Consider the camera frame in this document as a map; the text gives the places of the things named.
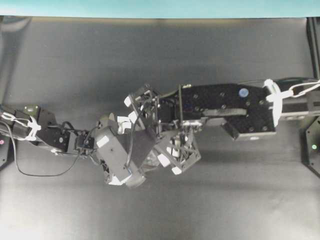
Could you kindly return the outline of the left black robot base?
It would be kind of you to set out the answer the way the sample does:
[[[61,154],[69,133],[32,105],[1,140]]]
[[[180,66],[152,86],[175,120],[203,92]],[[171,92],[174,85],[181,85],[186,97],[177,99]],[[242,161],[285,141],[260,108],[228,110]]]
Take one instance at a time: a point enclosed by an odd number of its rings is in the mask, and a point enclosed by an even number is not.
[[[7,136],[0,136],[0,170],[8,164],[11,139]]]

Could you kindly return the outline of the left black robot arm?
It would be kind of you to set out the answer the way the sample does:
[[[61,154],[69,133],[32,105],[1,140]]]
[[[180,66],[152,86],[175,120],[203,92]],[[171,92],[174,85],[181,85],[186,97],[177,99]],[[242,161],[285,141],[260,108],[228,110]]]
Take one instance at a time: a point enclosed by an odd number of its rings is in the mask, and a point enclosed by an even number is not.
[[[120,177],[111,169],[111,164],[107,163],[104,157],[98,157],[98,148],[102,144],[111,142],[109,136],[98,140],[98,130],[102,127],[101,121],[91,130],[75,129],[68,121],[58,124],[53,113],[37,105],[32,106],[31,111],[28,107],[25,107],[24,111],[19,111],[4,105],[0,106],[0,134],[11,139],[16,168],[22,175],[29,177],[59,177],[69,172],[79,159],[90,158],[103,167],[109,185],[121,186],[126,183],[132,177],[131,172],[126,177]],[[61,173],[45,175],[26,173],[19,166],[15,140],[27,141],[51,151],[56,156],[71,156],[74,160],[69,168]]]

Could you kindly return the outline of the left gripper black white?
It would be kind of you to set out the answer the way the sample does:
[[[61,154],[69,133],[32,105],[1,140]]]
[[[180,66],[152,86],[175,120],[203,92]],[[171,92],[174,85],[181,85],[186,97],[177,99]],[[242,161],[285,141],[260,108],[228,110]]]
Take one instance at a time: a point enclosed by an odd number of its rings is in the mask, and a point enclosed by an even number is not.
[[[113,113],[102,116],[97,122],[97,153],[109,170],[109,185],[123,185],[132,176],[132,172],[126,167],[128,153],[120,141],[118,130],[119,124]]]

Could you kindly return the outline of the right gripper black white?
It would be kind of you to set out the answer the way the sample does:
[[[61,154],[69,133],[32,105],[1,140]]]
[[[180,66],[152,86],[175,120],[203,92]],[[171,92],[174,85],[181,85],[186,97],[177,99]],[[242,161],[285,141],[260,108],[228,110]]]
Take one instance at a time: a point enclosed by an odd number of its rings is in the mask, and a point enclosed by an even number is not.
[[[133,128],[129,137],[125,166],[134,161],[134,144],[146,141],[150,152],[175,175],[188,170],[201,159],[194,133],[201,129],[200,120],[184,120],[182,88],[161,94],[149,84],[130,93],[125,104],[133,111]]]

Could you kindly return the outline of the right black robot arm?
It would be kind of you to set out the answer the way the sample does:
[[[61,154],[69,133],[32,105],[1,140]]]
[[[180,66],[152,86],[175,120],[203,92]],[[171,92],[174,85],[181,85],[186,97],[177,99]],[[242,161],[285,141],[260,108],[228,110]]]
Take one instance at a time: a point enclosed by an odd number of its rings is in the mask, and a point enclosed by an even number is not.
[[[319,115],[315,107],[284,111],[286,99],[314,96],[315,79],[285,78],[248,84],[180,85],[160,94],[144,85],[128,95],[125,104],[135,115],[134,125],[150,132],[153,147],[180,174],[200,160],[194,134],[204,126],[220,124],[234,139],[258,139],[273,135],[283,117]]]

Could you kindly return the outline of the right black robot base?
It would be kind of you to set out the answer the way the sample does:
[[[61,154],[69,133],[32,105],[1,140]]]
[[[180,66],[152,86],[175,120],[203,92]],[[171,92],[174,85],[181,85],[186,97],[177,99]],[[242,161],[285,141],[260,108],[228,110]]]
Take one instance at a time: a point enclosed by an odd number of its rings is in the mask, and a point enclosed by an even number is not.
[[[320,178],[320,117],[304,130],[302,164]]]

